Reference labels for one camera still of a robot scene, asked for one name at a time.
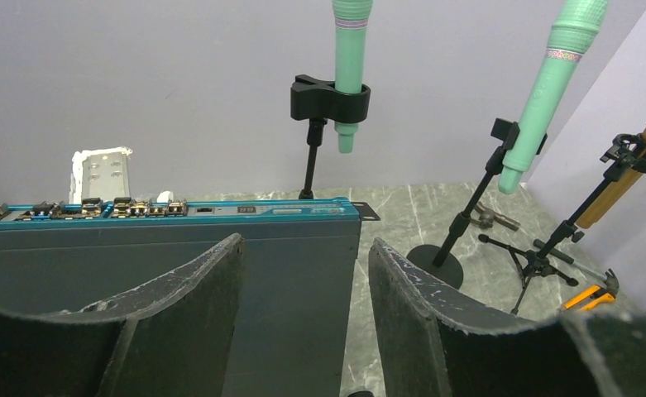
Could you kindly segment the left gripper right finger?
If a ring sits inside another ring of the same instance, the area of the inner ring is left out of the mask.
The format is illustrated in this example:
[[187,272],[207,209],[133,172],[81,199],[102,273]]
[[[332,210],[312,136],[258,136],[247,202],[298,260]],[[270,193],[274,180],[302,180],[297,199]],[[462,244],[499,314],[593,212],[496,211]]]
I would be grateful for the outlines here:
[[380,238],[368,276],[389,396],[646,396],[646,313],[520,318],[435,278]]

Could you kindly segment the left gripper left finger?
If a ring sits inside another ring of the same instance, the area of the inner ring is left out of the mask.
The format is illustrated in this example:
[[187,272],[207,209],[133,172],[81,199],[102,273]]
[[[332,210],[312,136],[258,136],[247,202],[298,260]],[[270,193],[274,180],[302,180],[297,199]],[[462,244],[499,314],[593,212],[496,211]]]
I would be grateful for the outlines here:
[[0,396],[218,396],[239,308],[245,241],[79,311],[0,308]]

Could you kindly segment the gold microphone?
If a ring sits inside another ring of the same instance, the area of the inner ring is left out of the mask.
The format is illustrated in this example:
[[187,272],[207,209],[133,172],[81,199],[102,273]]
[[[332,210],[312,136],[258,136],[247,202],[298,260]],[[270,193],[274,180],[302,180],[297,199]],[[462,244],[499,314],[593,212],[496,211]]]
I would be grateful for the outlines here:
[[646,174],[646,125],[639,134],[618,135],[601,160],[614,161],[604,174],[608,184],[576,220],[576,225],[580,228],[587,229],[600,221],[634,183]]

